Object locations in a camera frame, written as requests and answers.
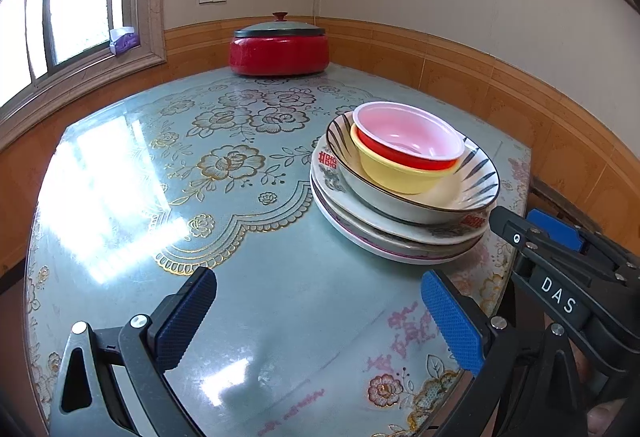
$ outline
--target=metal screw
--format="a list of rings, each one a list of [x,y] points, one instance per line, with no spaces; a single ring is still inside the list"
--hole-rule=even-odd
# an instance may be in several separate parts
[[[553,334],[555,334],[556,336],[562,336],[564,334],[564,327],[562,327],[562,325],[559,323],[552,323],[551,332],[553,332]]]
[[[133,316],[131,321],[129,322],[132,327],[139,329],[140,327],[144,327],[146,324],[146,316],[143,314],[137,314]]]
[[[71,327],[71,332],[73,332],[73,334],[82,334],[85,330],[86,330],[85,322],[76,322],[74,323],[73,327]]]
[[[502,316],[494,316],[493,318],[491,318],[491,327],[501,331],[502,329],[507,328],[507,320],[505,320]]]

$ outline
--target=plate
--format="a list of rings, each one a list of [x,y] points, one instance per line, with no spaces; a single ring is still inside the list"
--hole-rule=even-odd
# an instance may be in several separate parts
[[[337,159],[331,153],[326,138],[320,137],[311,156],[311,172],[322,193],[352,216],[385,233],[415,242],[452,245],[479,237],[488,227],[490,208],[467,214],[459,223],[447,226],[408,224],[387,217],[361,201],[337,167]]]
[[[498,171],[487,154],[466,137],[463,137],[465,152],[458,170],[443,177],[429,191],[405,195],[382,188],[362,169],[349,132],[352,117],[353,112],[347,112],[331,121],[326,129],[326,139],[347,184],[374,208],[404,221],[440,224],[481,212],[495,203],[500,192]]]
[[[463,255],[466,255],[466,253],[470,251],[470,249],[468,249],[463,253],[460,253],[459,255],[454,255],[453,257],[435,258],[435,259],[405,257],[403,255],[398,255],[390,251],[385,251],[381,247],[377,247],[373,243],[368,242],[367,240],[361,239],[355,233],[352,233],[350,230],[348,230],[347,227],[340,224],[340,221],[337,218],[334,218],[334,216],[332,216],[332,214],[328,211],[328,209],[324,207],[324,205],[322,204],[322,202],[318,197],[318,192],[313,186],[311,186],[311,192],[314,196],[314,201],[316,202],[316,205],[318,206],[318,209],[320,210],[322,215],[324,215],[324,218],[327,219],[329,223],[340,234],[345,236],[348,240],[351,240],[351,242],[355,243],[356,245],[359,245],[359,247],[361,247],[362,249],[365,249],[369,253],[373,253],[374,255],[378,255],[379,257],[386,258],[387,260],[393,260],[393,261],[402,262],[402,263],[412,263],[414,265],[436,265],[439,263],[447,263],[453,260],[457,260],[458,258],[462,257]]]
[[[401,239],[375,227],[369,226],[358,220],[349,212],[340,208],[337,204],[332,203],[331,199],[322,194],[315,178],[310,175],[311,186],[316,192],[318,202],[329,211],[335,221],[340,223],[342,227],[350,231],[359,239],[365,240],[371,245],[375,245],[385,251],[401,255],[409,258],[420,258],[425,260],[434,260],[438,258],[449,258],[461,255],[466,250],[471,249],[482,237],[467,240],[463,243],[454,245],[431,245],[428,243],[414,242],[412,240]]]

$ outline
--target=glass tabletop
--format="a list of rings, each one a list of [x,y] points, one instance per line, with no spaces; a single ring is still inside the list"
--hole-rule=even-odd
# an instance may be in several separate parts
[[[67,128],[40,191],[26,280],[44,416],[74,322],[99,329],[151,313],[206,265],[217,298],[166,373],[206,435],[412,435],[458,375],[420,299],[427,267],[345,239],[308,181],[326,125],[373,100],[421,107],[463,132],[494,161],[498,204],[524,213],[529,148],[427,94],[334,64],[302,78],[194,75]],[[491,314],[512,258],[486,233],[444,270]],[[142,409],[121,387],[139,425]]]

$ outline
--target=textured blue pad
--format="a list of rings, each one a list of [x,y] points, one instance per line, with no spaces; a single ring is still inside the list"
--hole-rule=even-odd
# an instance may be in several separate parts
[[[164,323],[156,338],[156,365],[160,370],[178,366],[216,298],[216,288],[216,275],[203,274]]]
[[[433,271],[422,276],[420,294],[460,367],[477,376],[484,363],[481,338],[458,302]]]
[[[540,210],[531,210],[527,214],[527,221],[544,229],[551,240],[555,240],[557,243],[561,243],[574,251],[580,252],[582,249],[584,241],[573,226],[565,224]]]

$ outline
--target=yellow bowl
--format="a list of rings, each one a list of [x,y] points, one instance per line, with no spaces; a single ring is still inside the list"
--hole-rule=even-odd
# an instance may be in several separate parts
[[[351,125],[351,140],[360,153],[360,163],[367,175],[384,188],[404,194],[423,193],[447,175],[458,169],[460,159],[451,168],[444,170],[418,170],[379,156],[362,144],[357,126]]]

